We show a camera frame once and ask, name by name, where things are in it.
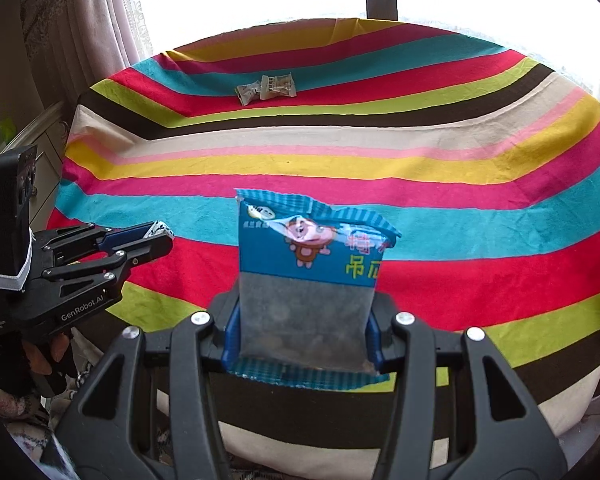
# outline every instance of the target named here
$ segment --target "blue gripper part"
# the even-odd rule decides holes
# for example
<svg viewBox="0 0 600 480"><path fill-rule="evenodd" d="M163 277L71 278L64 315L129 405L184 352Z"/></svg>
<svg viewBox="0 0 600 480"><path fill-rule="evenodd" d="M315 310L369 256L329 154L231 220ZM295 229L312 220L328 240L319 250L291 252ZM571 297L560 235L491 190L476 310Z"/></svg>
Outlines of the blue gripper part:
<svg viewBox="0 0 600 480"><path fill-rule="evenodd" d="M147 225L122 229L120 231L112 231L107 233L102 242L98 245L101 251L110 253L114 247L135 242L142 238L149 230Z"/></svg>
<svg viewBox="0 0 600 480"><path fill-rule="evenodd" d="M366 358L369 362L379 370L384 363L382 357L382 343L381 343L380 327L376 321L376 316L373 312L369 313L369 321L366 324L365 338L366 338Z"/></svg>
<svg viewBox="0 0 600 480"><path fill-rule="evenodd" d="M240 303L234 307L224 329L224 351L220 361L225 371L230 371L240 354Z"/></svg>

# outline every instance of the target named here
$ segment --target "white strap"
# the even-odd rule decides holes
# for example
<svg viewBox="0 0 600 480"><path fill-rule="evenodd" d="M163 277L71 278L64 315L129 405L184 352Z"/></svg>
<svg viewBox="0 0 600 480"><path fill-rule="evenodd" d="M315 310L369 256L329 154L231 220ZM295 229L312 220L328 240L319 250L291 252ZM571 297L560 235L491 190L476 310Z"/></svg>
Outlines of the white strap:
<svg viewBox="0 0 600 480"><path fill-rule="evenodd" d="M27 257L22 264L20 272L16 276L7 276L6 274L0 274L0 288L3 290L22 290L24 282L29 275L31 269L31 254L33 240L33 231L29 229L29 249L27 250Z"/></svg>

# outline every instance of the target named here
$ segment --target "silver screw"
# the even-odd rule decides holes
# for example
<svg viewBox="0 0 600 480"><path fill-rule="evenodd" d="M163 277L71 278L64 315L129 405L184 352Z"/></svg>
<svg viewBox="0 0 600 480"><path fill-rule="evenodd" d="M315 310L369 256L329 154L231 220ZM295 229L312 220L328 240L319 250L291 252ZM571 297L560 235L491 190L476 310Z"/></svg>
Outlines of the silver screw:
<svg viewBox="0 0 600 480"><path fill-rule="evenodd" d="M416 317L411 312L398 312L395 315L395 320L401 325L412 325L416 321Z"/></svg>
<svg viewBox="0 0 600 480"><path fill-rule="evenodd" d="M211 316L206 312L196 312L191 316L191 322L194 325L206 325L211 321Z"/></svg>
<svg viewBox="0 0 600 480"><path fill-rule="evenodd" d="M484 330L477 326L472 326L466 330L467 337L472 341L482 341L484 339Z"/></svg>
<svg viewBox="0 0 600 480"><path fill-rule="evenodd" d="M125 339L135 339L140 335L140 329L137 326L128 326L122 331L122 337Z"/></svg>

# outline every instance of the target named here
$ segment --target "cartoon character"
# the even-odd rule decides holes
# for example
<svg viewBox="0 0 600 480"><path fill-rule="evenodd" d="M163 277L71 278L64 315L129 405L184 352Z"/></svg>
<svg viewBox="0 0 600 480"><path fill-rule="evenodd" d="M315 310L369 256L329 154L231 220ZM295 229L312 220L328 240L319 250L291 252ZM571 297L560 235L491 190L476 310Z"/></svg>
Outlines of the cartoon character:
<svg viewBox="0 0 600 480"><path fill-rule="evenodd" d="M285 225L285 242L289 250L295 252L298 267L311 269L318 253L331 254L327 245L335 237L336 229L318 225L308 218L296 217Z"/></svg>

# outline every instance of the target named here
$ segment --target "blue stripe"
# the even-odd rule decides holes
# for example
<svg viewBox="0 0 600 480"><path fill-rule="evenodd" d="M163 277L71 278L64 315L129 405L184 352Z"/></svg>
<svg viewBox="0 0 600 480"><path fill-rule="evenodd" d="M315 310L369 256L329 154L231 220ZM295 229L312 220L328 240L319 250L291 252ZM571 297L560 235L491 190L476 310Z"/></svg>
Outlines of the blue stripe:
<svg viewBox="0 0 600 480"><path fill-rule="evenodd" d="M56 207L68 218L111 227L163 220L176 236L237 245L232 198L85 195L62 181ZM471 260L545 254L600 231L600 167L584 180L525 209L400 208L357 205L402 232L388 260Z"/></svg>
<svg viewBox="0 0 600 480"><path fill-rule="evenodd" d="M358 56L347 57L317 66L269 70L267 75L285 75L291 72L298 91L360 81L371 77L401 72L448 61L490 56L506 51L488 41L448 34L410 41ZM253 83L262 78L262 72L239 74L204 73L185 74L160 66L155 59L145 59L133 68L161 85L181 94L199 96L232 96L238 85Z"/></svg>

